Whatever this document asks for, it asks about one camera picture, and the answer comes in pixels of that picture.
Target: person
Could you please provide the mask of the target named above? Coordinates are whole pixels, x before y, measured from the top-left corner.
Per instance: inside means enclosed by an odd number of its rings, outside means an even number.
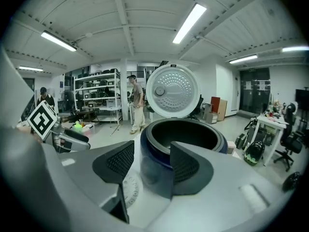
[[[132,130],[130,131],[130,134],[136,133],[140,128],[145,127],[145,116],[143,112],[144,108],[144,101],[143,96],[144,92],[141,88],[141,86],[136,81],[136,76],[131,75],[128,77],[129,82],[133,85],[133,106],[134,106],[134,125],[132,126]]]
[[[54,98],[51,96],[51,94],[47,93],[47,89],[45,87],[41,88],[41,96],[38,98],[37,106],[41,103],[41,101],[46,101],[48,105],[54,109],[55,107],[55,101]]]

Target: poster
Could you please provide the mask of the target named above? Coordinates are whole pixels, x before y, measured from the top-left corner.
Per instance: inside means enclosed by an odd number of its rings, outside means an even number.
[[[248,90],[248,89],[251,89],[251,81],[246,82],[246,89],[247,89],[247,90]]]
[[[265,91],[265,81],[260,81],[260,90]]]

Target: floor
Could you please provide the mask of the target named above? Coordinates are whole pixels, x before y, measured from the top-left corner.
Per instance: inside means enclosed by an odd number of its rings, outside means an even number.
[[[162,117],[154,114],[153,121],[159,119],[162,119]],[[224,121],[217,122],[212,126],[220,131],[226,140],[234,142],[239,134],[246,133],[244,128],[248,123],[249,119],[247,118],[232,116],[226,118]],[[146,118],[146,125],[148,124],[150,124],[150,120],[149,118]],[[63,126],[69,128],[71,124],[66,122],[63,123]],[[130,130],[130,121],[121,121],[119,126],[116,123],[97,123],[95,125],[95,133],[89,136],[89,143],[91,144],[91,148],[97,148],[121,141],[133,140],[137,136],[137,133],[131,135],[129,134]],[[284,148],[280,145],[278,150],[283,151]],[[264,156],[266,156],[269,151],[270,148],[266,146]],[[236,149],[235,153],[237,153],[239,158],[243,159],[243,151],[241,149]],[[271,160],[268,166],[264,166],[263,160],[261,160],[253,166],[253,168],[268,181],[281,188],[282,183],[290,174],[296,171],[301,173],[304,172],[309,160],[309,149],[303,148],[299,154],[293,154],[291,157],[295,160],[295,162],[288,172],[285,171],[286,166],[283,161],[279,161],[274,164]]]

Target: black office chair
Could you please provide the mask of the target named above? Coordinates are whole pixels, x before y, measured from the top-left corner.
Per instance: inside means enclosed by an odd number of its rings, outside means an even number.
[[[190,115],[186,118],[190,118],[190,119],[196,119],[199,121],[199,119],[197,118],[196,115],[198,115],[201,111],[201,104],[203,102],[204,98],[202,98],[202,95],[199,96],[199,101],[197,103],[197,107],[190,113]]]
[[[274,163],[276,163],[277,161],[281,160],[281,159],[285,159],[288,167],[285,170],[286,172],[289,171],[289,169],[291,168],[291,166],[294,163],[294,160],[289,156],[291,155],[293,152],[296,154],[299,154],[302,148],[302,144],[300,141],[298,141],[298,138],[303,137],[303,133],[301,133],[300,131],[296,131],[296,132],[292,132],[292,127],[293,127],[293,112],[295,112],[295,105],[293,103],[291,103],[286,110],[286,114],[285,114],[285,118],[284,120],[289,123],[288,125],[286,125],[286,129],[284,129],[283,131],[283,135],[281,137],[281,141],[280,144],[285,147],[285,152],[281,152],[276,150],[276,152],[280,155],[282,155],[281,157],[277,158],[274,160]]]

